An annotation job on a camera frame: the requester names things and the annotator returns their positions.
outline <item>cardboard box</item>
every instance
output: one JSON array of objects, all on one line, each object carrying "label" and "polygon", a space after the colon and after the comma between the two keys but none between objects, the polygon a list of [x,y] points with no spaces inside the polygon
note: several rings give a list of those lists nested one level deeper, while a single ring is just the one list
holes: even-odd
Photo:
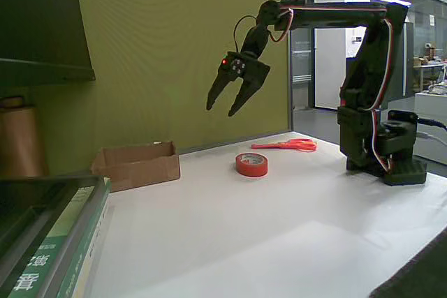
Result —
[{"label": "cardboard box", "polygon": [[93,174],[110,178],[110,192],[180,178],[179,156],[172,142],[103,148],[96,155],[90,170]]}]

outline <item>black cable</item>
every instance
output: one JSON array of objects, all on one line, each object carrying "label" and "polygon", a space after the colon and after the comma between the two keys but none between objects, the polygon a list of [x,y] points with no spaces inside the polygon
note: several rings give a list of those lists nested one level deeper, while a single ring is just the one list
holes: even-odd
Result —
[{"label": "black cable", "polygon": [[437,120],[419,118],[418,119],[418,123],[421,124],[421,125],[435,126],[435,127],[444,128],[447,131],[447,126],[444,125],[442,122],[437,121]]},{"label": "black cable", "polygon": [[241,18],[239,19],[239,21],[237,22],[237,24],[235,25],[235,30],[233,31],[233,39],[234,39],[234,41],[235,41],[236,52],[239,52],[239,47],[237,46],[237,42],[236,42],[236,29],[237,29],[237,26],[239,26],[240,22],[241,22],[243,19],[246,19],[246,18],[248,18],[248,17],[252,17],[252,18],[254,18],[254,19],[256,20],[256,17],[254,17],[253,15],[245,15],[245,16],[241,17]]}]

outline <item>gray floor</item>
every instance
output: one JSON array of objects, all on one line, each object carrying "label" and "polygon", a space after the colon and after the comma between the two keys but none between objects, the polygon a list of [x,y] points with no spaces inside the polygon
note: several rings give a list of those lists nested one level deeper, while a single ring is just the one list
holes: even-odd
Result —
[{"label": "gray floor", "polygon": [[[393,101],[388,109],[414,110],[414,97]],[[386,119],[387,110],[382,112],[382,119]],[[316,137],[331,143],[339,144],[339,126],[337,113],[331,110],[308,109],[296,110],[293,113],[294,131]],[[433,174],[447,177],[447,166],[419,158],[427,163],[427,169]]]}]

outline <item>robotic arm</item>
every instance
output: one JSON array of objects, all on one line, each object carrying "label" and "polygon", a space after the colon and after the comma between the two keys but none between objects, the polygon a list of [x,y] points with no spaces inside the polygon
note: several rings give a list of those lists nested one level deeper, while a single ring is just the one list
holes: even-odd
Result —
[{"label": "robotic arm", "polygon": [[[258,61],[268,39],[283,40],[297,28],[367,27],[357,57],[340,89],[337,111],[340,150],[347,156],[348,170],[381,176],[387,184],[425,182],[426,166],[413,159],[418,117],[414,113],[390,111],[380,123],[378,110],[393,73],[398,37],[408,8],[396,3],[310,3],[301,0],[266,1],[259,9],[241,51],[228,52],[207,99],[210,110],[225,86],[243,79],[228,113],[233,116],[263,85],[270,67]],[[283,31],[277,40],[268,30]]]}]

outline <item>doorway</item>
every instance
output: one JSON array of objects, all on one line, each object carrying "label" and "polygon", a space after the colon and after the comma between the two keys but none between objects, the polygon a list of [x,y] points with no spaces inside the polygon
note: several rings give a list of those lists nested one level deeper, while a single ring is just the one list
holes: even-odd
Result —
[{"label": "doorway", "polygon": [[295,29],[291,32],[290,60],[293,111],[314,107],[313,29]]}]

